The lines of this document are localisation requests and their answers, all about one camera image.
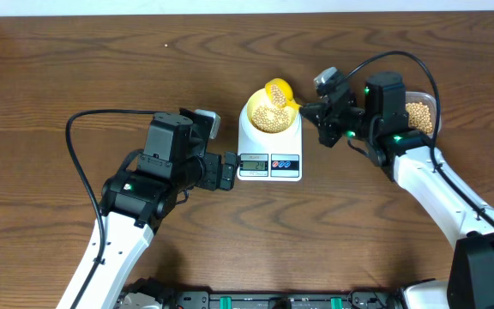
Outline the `yellow measuring scoop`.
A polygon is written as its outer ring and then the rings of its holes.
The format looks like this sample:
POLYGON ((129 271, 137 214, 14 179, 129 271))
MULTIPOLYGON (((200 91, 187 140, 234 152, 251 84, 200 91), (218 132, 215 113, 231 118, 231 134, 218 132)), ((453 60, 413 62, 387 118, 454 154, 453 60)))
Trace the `yellow measuring scoop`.
POLYGON ((291 86, 281 78, 274 78, 265 84, 265 92, 273 106, 278 108, 291 107, 298 111, 299 105, 293 98, 291 86))

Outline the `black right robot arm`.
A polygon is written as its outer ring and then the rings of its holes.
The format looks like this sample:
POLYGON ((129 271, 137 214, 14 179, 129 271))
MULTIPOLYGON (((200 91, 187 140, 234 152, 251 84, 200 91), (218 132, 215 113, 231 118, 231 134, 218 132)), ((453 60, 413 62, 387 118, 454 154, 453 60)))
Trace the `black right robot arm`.
POLYGON ((333 147, 343 136, 362 141, 361 154, 421 204, 454 248, 446 282, 404 287, 389 307, 494 308, 494 208, 451 169, 427 134, 409 125, 401 75, 370 76, 362 108, 336 68, 314 83, 320 100, 300 113, 316 126, 320 143, 333 147))

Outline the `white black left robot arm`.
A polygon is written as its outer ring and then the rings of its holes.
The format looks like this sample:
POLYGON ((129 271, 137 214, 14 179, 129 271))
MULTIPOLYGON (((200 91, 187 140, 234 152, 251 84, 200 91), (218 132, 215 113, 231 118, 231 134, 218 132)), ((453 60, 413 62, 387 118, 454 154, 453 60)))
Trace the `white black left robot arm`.
POLYGON ((69 155, 93 205, 95 222, 87 249, 62 299, 61 308, 113 308, 125 281, 150 246, 163 219, 195 188, 229 191, 238 156, 212 154, 220 116, 211 111, 180 109, 149 112, 152 120, 143 148, 131 151, 96 197, 76 155, 71 128, 65 127, 69 155))

